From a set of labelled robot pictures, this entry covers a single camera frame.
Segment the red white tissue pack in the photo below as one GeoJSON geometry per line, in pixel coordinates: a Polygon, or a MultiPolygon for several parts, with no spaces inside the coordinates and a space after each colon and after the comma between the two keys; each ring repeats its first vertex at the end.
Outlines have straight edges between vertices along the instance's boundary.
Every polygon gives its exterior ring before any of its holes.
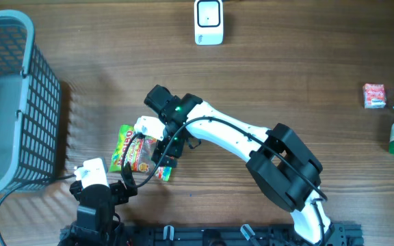
{"type": "Polygon", "coordinates": [[[383,84],[366,83],[363,86],[364,108],[377,109],[386,106],[386,93],[383,84]]]}

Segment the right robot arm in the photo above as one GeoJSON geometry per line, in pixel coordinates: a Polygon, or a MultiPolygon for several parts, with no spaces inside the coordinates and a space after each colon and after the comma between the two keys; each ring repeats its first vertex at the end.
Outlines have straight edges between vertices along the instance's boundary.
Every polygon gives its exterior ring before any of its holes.
{"type": "Polygon", "coordinates": [[[142,116],[136,131],[157,140],[157,165],[179,158],[193,137],[209,141],[243,160],[261,192],[289,212],[295,233],[307,243],[325,245],[330,219],[321,203],[323,167],[296,133],[284,124],[265,128],[246,124],[214,109],[193,94],[179,98],[156,85],[144,103],[155,117],[142,116]]]}

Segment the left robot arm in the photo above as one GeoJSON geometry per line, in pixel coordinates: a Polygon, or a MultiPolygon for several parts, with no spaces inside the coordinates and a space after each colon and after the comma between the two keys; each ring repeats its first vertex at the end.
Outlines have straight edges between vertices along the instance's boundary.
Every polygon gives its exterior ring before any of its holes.
{"type": "Polygon", "coordinates": [[[103,158],[84,161],[74,170],[70,192],[79,202],[77,219],[61,230],[60,245],[124,245],[124,223],[115,212],[137,195],[123,181],[108,183],[103,158]]]}

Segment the Haribo gummy candy bag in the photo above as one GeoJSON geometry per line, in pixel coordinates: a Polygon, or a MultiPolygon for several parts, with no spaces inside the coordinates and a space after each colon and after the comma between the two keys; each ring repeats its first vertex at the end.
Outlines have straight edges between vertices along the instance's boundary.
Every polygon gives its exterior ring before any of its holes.
{"type": "MultiPolygon", "coordinates": [[[[130,125],[122,125],[118,131],[118,141],[116,149],[111,157],[111,165],[109,170],[111,172],[121,171],[122,154],[132,136],[135,134],[134,128],[130,125]]],[[[152,137],[136,138],[130,144],[124,165],[130,164],[133,172],[139,172],[149,175],[156,166],[156,163],[151,160],[153,152],[156,147],[157,140],[152,137]]]]}

